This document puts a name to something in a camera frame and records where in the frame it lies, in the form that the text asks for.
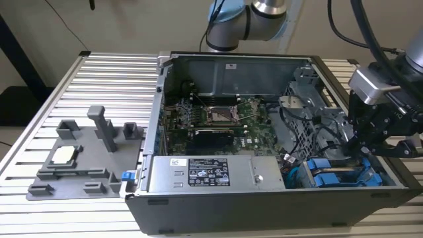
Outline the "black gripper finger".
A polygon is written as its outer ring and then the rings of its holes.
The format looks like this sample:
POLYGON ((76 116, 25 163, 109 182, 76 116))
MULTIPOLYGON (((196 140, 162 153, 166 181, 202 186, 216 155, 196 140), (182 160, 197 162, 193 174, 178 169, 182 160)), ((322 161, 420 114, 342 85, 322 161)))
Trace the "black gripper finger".
POLYGON ((369 154, 369 149, 365 146, 366 135, 357 134, 345 143, 345 156, 364 156, 369 154))
POLYGON ((405 137, 397 144, 373 144, 366 147, 374 156, 412 159, 420 156, 420 138, 405 137))

